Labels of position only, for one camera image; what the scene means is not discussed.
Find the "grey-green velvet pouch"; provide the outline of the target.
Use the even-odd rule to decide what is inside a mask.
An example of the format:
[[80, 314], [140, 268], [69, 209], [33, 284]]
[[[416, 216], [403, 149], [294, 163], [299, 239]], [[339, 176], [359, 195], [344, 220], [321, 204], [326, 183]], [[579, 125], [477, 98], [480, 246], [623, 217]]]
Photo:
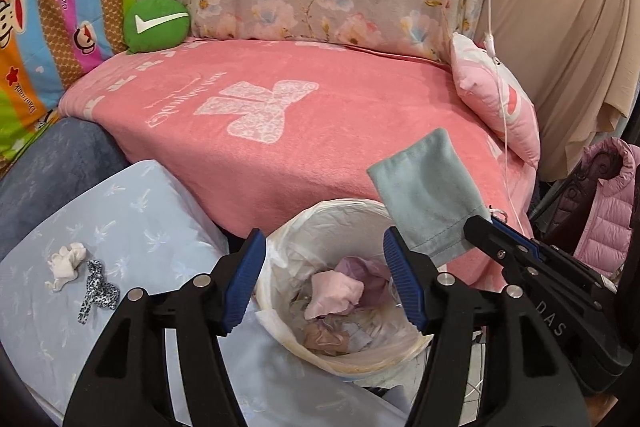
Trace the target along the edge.
[[368, 176], [408, 247], [438, 267], [472, 249], [466, 220], [490, 218], [445, 129], [377, 162]]

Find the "purple fabric cloth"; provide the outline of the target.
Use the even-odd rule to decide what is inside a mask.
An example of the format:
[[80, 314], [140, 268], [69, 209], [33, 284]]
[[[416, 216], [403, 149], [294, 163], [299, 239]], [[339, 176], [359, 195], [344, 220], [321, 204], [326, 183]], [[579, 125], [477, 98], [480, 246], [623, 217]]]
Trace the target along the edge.
[[378, 308], [394, 300], [390, 269], [380, 260], [348, 256], [337, 263], [335, 271], [363, 283], [360, 308]]

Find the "white lined trash bin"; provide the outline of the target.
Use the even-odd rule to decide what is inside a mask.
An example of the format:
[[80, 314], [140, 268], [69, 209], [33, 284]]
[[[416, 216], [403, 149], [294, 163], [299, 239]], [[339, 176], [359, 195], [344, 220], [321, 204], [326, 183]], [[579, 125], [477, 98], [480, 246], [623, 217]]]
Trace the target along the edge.
[[392, 224], [370, 199], [319, 202], [267, 239], [257, 320], [297, 358], [356, 379], [404, 364], [427, 347], [408, 321], [383, 255]]

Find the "pink puffer jacket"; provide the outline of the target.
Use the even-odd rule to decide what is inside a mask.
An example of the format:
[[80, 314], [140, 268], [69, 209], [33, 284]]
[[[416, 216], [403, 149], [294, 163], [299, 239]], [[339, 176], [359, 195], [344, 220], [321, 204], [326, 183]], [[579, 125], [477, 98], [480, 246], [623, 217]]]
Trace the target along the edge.
[[628, 253], [638, 168], [639, 147], [621, 139], [586, 147], [542, 241], [612, 277]]

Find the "black white leopard scrunchie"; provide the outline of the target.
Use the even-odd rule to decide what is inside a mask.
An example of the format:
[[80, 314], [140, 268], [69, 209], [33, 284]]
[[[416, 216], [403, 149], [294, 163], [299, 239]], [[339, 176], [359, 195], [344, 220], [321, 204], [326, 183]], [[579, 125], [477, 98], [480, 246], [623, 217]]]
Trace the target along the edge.
[[106, 279], [103, 265], [99, 260], [90, 259], [87, 268], [85, 297], [82, 299], [77, 315], [77, 321], [80, 324], [87, 323], [92, 308], [114, 311], [120, 298], [118, 287]]

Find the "white crumpled cloth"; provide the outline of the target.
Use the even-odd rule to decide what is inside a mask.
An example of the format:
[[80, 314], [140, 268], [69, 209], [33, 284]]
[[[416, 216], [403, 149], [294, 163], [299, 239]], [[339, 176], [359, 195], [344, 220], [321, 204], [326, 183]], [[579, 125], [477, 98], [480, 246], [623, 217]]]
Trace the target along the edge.
[[52, 254], [47, 261], [53, 274], [53, 281], [46, 282], [49, 291], [57, 293], [67, 283], [78, 277], [78, 267], [87, 257], [87, 249], [81, 243], [71, 243], [62, 246], [59, 251]]

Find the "pink white small pillow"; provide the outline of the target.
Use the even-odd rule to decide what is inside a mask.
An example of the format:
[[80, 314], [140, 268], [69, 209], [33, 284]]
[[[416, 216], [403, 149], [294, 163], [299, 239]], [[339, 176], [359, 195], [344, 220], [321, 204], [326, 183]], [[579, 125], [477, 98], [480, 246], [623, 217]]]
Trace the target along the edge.
[[538, 168], [541, 145], [535, 105], [510, 69], [460, 34], [451, 37], [450, 60], [462, 102], [515, 155]]

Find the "light pink cloth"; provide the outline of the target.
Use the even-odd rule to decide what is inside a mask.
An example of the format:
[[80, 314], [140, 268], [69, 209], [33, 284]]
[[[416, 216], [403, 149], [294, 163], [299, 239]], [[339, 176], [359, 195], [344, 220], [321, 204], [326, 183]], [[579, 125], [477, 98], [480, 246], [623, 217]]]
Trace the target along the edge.
[[324, 271], [311, 277], [311, 300], [304, 311], [306, 320], [337, 314], [345, 315], [358, 306], [363, 283], [337, 271]]

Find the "blue-grey velvet cushion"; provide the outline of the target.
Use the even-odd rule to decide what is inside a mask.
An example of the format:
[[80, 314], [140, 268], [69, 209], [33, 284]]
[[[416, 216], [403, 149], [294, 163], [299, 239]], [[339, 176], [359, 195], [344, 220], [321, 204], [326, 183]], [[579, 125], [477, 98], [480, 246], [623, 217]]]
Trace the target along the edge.
[[64, 118], [1, 179], [1, 254], [89, 188], [129, 166], [114, 138], [91, 121]]

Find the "beige curtain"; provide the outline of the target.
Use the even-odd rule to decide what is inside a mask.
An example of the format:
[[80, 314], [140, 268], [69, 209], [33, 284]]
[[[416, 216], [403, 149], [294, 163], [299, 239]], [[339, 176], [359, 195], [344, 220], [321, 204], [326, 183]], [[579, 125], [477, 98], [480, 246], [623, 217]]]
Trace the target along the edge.
[[540, 179], [564, 178], [597, 134], [632, 111], [639, 0], [492, 0], [476, 33], [488, 30], [535, 105]]

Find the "pink fleece blanket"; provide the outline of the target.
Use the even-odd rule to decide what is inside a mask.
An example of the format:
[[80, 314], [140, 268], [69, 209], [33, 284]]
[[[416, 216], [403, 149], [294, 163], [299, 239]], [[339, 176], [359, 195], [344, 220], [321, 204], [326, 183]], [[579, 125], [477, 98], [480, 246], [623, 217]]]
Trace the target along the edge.
[[121, 53], [58, 106], [95, 122], [131, 161], [154, 159], [208, 217], [276, 231], [322, 200], [376, 197], [370, 166], [447, 130], [486, 204], [529, 229], [536, 173], [454, 87], [448, 66], [325, 43], [188, 40]]

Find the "green checkmark plush pillow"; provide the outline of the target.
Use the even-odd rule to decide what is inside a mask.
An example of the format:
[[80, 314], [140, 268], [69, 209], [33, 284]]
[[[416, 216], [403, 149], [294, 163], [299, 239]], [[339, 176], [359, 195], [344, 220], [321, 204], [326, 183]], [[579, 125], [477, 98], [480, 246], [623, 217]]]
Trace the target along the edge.
[[191, 27], [188, 9], [177, 0], [138, 0], [124, 17], [124, 39], [130, 53], [174, 48]]

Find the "colourful monkey cartoon sheet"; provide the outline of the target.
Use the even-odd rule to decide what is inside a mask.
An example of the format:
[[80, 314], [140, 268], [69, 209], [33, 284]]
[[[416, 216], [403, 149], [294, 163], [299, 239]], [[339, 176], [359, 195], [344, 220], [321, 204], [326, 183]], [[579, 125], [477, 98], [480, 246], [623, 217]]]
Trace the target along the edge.
[[134, 0], [1, 0], [1, 169], [56, 121], [58, 102], [125, 49]]

